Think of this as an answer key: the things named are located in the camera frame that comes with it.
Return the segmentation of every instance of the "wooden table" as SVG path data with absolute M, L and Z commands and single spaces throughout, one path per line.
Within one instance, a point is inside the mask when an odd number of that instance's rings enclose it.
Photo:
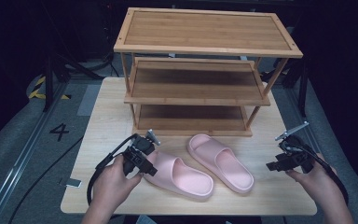
M 64 213 L 86 212 L 87 185 L 95 166 L 131 135 L 131 112 L 123 103 L 125 86 L 124 78 L 107 77 L 103 81 L 71 175 L 71 178 L 80 179 L 82 185 L 79 189 L 66 189 L 61 205 Z M 281 153 L 274 138 L 285 129 L 271 93 L 268 98 L 271 106 L 260 109 L 254 120 L 253 137 L 215 137 L 230 146 L 255 177 L 255 186 L 249 194 L 241 196 L 233 192 L 216 175 L 193 160 L 186 151 L 190 136 L 158 136 L 161 146 L 157 150 L 179 156 L 187 165 L 213 178 L 213 196 L 207 202 L 200 203 L 156 187 L 143 179 L 128 200 L 117 209 L 117 214 L 314 215 L 315 203 L 305 190 L 285 173 L 271 172 L 266 166 Z

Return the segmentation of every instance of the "pink slipper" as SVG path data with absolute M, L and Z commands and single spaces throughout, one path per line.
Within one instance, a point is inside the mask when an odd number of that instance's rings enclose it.
M 157 150 L 148 155 L 147 159 L 158 170 L 154 176 L 144 175 L 150 183 L 197 200 L 206 200 L 212 196 L 213 179 L 186 166 L 182 159 Z
M 190 139 L 187 150 L 196 161 L 216 174 L 232 190 L 238 193 L 251 190 L 254 178 L 238 161 L 231 148 L 209 135 L 197 134 Z

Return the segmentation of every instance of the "black cable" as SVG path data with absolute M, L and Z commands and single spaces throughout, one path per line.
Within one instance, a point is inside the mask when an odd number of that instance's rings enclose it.
M 13 214 L 10 217 L 10 221 L 8 222 L 9 224 L 11 224 L 13 222 L 14 216 L 16 216 L 17 212 L 19 211 L 19 208 L 21 206 L 21 204 L 24 202 L 25 198 L 28 196 L 28 194 L 33 190 L 33 188 L 36 186 L 36 184 L 45 176 L 45 174 L 55 165 L 57 164 L 57 162 L 59 162 L 69 151 L 71 151 L 81 140 L 83 139 L 83 137 L 79 138 L 79 140 L 77 140 L 71 147 L 69 147 L 55 162 L 53 162 L 49 168 L 41 175 L 39 176 L 39 178 L 36 179 L 36 181 L 33 183 L 33 185 L 28 188 L 27 192 L 25 192 L 25 194 L 22 196 L 22 199 L 20 200 L 20 202 L 17 204 L 16 209 L 14 209 Z
M 74 57 L 74 55 L 71 53 L 71 51 L 66 47 L 65 41 L 63 41 L 63 37 L 60 33 L 60 31 L 58 30 L 54 20 L 51 18 L 51 15 L 48 13 L 48 9 L 46 8 L 45 5 L 45 0 L 41 0 L 40 3 L 42 4 L 43 9 L 45 10 L 46 14 L 48 15 L 48 20 L 51 23 L 51 25 L 54 28 L 54 31 L 57 33 L 58 38 L 60 39 L 61 44 L 63 45 L 63 47 L 65 48 L 66 53 L 68 54 L 69 57 L 72 58 L 72 60 L 76 61 L 76 58 Z
M 283 217 L 283 223 L 284 223 L 284 224 L 287 224 L 287 219 L 286 219 L 286 217 Z
M 104 168 L 106 167 L 106 165 L 112 161 L 116 156 L 120 155 L 121 153 L 117 154 L 115 156 L 115 154 L 118 152 L 119 149 L 121 149 L 124 144 L 126 144 L 128 141 L 130 141 L 132 138 L 134 138 L 135 136 L 137 136 L 138 134 L 135 133 L 133 135 L 131 135 L 130 137 L 126 138 L 123 142 L 121 142 L 120 145 L 118 145 L 118 147 L 116 147 L 111 153 L 107 154 L 107 156 L 100 162 L 98 163 L 98 165 L 95 167 L 95 172 L 92 175 L 91 179 L 89 180 L 89 185 L 87 186 L 87 202 L 90 205 L 91 204 L 91 193 L 92 193 L 92 187 L 94 186 L 95 181 L 98 179 L 98 177 L 100 176 L 100 174 L 103 172 Z M 119 215 L 112 215 L 110 217 L 110 219 L 113 219 L 115 217 L 118 217 Z
M 110 76 L 112 77 L 112 73 L 113 73 L 113 71 L 115 71 L 116 76 L 117 76 L 117 77 L 120 77 L 120 75 L 118 74 L 118 71 L 117 71 L 116 68 L 113 66 L 112 62 L 110 63 L 110 66 L 112 67 L 112 71 L 110 72 Z
M 306 153 L 308 153 L 309 155 L 311 155 L 313 159 L 315 159 L 319 164 L 322 165 L 322 167 L 327 172 L 328 176 L 330 176 L 330 178 L 337 184 L 339 190 L 342 193 L 342 196 L 344 197 L 345 204 L 348 205 L 348 203 L 349 203 L 349 195 L 348 195 L 347 189 L 345 188 L 345 186 L 342 183 L 342 181 L 338 178 L 336 173 L 334 173 L 334 171 L 331 168 L 331 166 L 327 162 L 322 160 L 320 157 L 318 157 L 318 155 L 313 150 L 309 151 L 307 148 L 304 148 L 304 147 L 301 147 L 301 146 L 296 146 L 296 147 L 300 148 L 301 150 L 303 150 Z
M 86 68 L 89 69 L 90 71 L 98 71 L 98 70 L 101 70 L 101 69 L 105 68 L 110 63 L 111 63 L 111 61 L 107 61 L 107 62 L 103 62 L 103 63 L 100 63 L 100 64 L 93 65 L 91 67 L 86 67 Z M 66 69 L 72 74 L 82 73 L 82 72 L 80 72 L 79 70 L 77 70 L 75 68 L 66 67 Z

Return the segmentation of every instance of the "shoe rack leg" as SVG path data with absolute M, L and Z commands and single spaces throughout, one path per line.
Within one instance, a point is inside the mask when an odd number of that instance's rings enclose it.
M 264 89 L 264 96 L 267 96 L 267 94 L 269 94 L 269 91 L 271 90 L 272 86 L 274 85 L 275 81 L 277 80 L 278 76 L 281 74 L 284 66 L 286 65 L 287 61 L 289 61 L 288 58 L 283 58 L 281 59 L 281 61 L 278 63 L 277 68 L 275 69 L 274 74 L 272 75 L 272 77 L 269 79 L 269 82 L 267 84 L 267 87 Z
M 258 69 L 258 65 L 260 65 L 260 62 L 261 62 L 261 57 L 258 57 L 256 60 L 255 60 L 255 70 Z
M 121 63 L 123 64 L 123 72 L 124 72 L 124 79 L 126 80 L 126 89 L 127 92 L 130 92 L 130 81 L 129 81 L 129 73 L 127 70 L 127 60 L 125 53 L 120 53 L 121 55 Z
M 131 56 L 132 56 L 132 66 L 135 66 L 135 53 L 132 53 Z
M 251 117 L 249 117 L 248 122 L 246 122 L 246 129 L 249 129 L 251 127 L 251 124 L 253 120 L 255 119 L 255 115 L 257 114 L 258 110 L 260 109 L 260 106 L 256 106 L 254 111 L 251 114 Z
M 130 104 L 130 109 L 131 109 L 131 115 L 132 115 L 133 126 L 134 126 L 134 127 L 137 127 L 138 124 L 137 124 L 137 122 L 136 122 L 135 109 L 133 108 L 133 104 Z

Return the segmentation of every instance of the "hand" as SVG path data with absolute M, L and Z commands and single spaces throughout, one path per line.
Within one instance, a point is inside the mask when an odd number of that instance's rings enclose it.
M 294 170 L 289 170 L 286 173 L 304 188 L 313 201 L 322 207 L 325 223 L 353 223 L 351 212 L 345 204 L 341 191 L 321 164 L 315 162 L 313 169 L 307 174 L 301 174 Z
M 82 223 L 107 223 L 115 210 L 141 182 L 142 175 L 127 179 L 123 173 L 124 158 L 118 155 L 95 181 L 93 197 Z

